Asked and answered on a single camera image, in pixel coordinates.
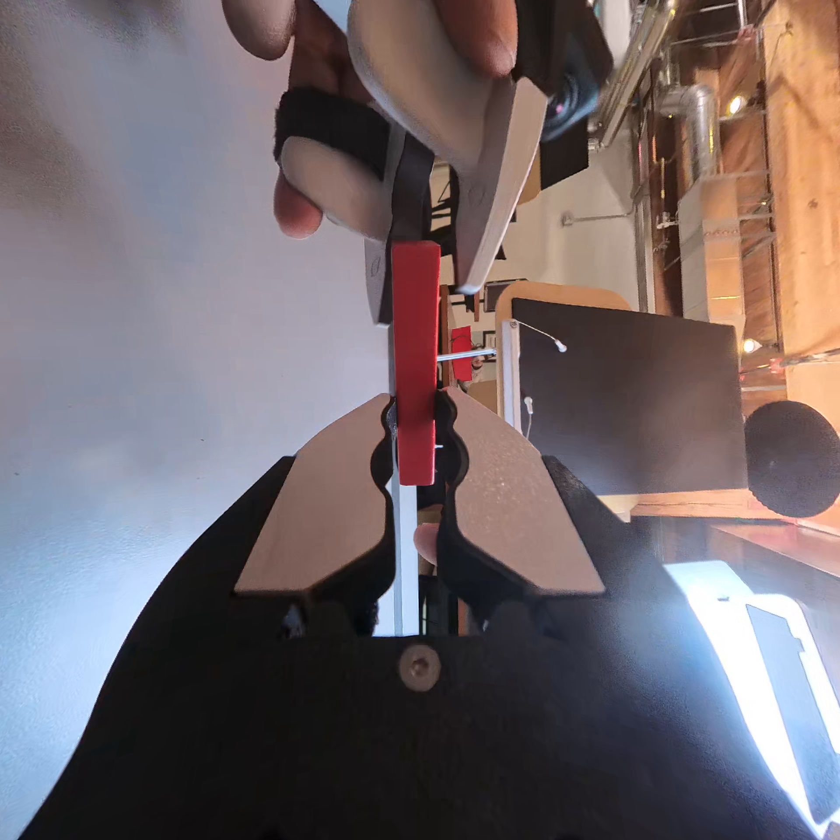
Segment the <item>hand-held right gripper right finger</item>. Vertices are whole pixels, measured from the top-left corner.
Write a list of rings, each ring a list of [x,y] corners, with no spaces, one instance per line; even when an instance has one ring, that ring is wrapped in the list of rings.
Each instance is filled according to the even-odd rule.
[[[437,570],[477,623],[507,602],[606,592],[539,451],[459,388],[436,396]]]

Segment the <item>tan cardboard sheet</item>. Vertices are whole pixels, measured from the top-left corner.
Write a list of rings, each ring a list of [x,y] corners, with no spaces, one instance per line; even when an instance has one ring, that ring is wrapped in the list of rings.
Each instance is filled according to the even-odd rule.
[[[541,193],[541,190],[541,153],[540,147],[538,146],[535,151],[528,176],[522,185],[516,207],[529,203],[535,199]]]

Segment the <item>person's left hand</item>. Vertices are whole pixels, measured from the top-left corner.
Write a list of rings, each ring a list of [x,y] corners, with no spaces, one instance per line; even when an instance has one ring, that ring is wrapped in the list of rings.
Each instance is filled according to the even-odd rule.
[[[489,77],[505,77],[517,60],[514,1],[435,1],[450,43]],[[311,1],[223,1],[227,26],[252,56],[282,58],[292,47],[289,88],[316,88],[366,103],[370,94],[350,62],[339,27]]]

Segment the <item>white ceiling light panel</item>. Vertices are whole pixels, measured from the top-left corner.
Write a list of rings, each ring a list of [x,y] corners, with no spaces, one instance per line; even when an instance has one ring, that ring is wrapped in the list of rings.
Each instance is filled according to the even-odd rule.
[[[665,569],[708,636],[764,763],[814,838],[838,827],[839,706],[812,615],[720,560]]]

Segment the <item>rectangular metal duct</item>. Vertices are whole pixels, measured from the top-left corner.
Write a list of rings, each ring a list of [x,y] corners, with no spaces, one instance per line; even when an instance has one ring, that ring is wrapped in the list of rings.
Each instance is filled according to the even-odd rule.
[[[744,336],[742,239],[737,185],[725,175],[696,181],[678,203],[682,312]]]

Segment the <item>shiny metal pipe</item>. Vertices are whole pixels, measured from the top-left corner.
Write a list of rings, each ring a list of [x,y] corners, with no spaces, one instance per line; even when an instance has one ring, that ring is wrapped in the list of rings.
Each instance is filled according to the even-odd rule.
[[[626,54],[605,84],[590,120],[590,145],[603,150],[615,140],[645,71],[665,45],[680,1],[652,1],[633,29]]]

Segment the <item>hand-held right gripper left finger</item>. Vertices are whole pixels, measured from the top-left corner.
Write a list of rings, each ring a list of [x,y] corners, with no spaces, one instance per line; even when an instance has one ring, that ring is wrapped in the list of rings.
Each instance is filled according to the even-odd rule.
[[[284,598],[306,618],[336,605],[357,635],[374,635],[378,601],[396,577],[393,406],[391,395],[374,396],[292,457],[236,596]]]

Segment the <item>black square sheet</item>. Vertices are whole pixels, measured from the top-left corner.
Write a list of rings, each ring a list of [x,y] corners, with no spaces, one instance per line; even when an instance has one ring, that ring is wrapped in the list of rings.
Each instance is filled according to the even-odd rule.
[[[539,146],[539,174],[542,191],[584,171],[589,164],[588,118],[576,122],[553,140]]]

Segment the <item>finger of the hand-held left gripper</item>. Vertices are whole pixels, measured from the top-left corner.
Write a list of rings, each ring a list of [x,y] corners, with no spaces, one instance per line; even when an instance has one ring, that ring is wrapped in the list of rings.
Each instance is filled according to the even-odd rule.
[[[478,161],[457,170],[454,266],[462,294],[477,294],[487,281],[537,153],[547,101],[526,77],[490,87]]]
[[[373,324],[392,324],[392,245],[431,238],[429,178],[434,152],[404,130],[393,130],[385,167],[385,239],[364,241],[366,297]]]

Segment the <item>black fuzzy round disc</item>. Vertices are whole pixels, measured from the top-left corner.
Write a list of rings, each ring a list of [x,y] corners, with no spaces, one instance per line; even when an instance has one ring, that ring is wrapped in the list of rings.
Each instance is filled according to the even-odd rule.
[[[770,402],[744,426],[749,489],[766,508],[792,519],[813,518],[839,496],[839,437],[814,408]]]

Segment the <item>grey elbow air duct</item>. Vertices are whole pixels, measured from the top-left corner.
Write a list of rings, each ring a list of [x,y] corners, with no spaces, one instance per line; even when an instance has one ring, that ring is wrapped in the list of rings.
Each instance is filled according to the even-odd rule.
[[[721,142],[714,90],[701,83],[667,87],[659,96],[658,113],[678,117],[686,125],[692,181],[718,175]]]

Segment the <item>red rectangular block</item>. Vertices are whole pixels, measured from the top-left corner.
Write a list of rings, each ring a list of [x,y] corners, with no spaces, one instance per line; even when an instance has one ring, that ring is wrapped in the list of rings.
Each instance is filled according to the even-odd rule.
[[[434,483],[440,247],[392,246],[396,452],[400,484]]]

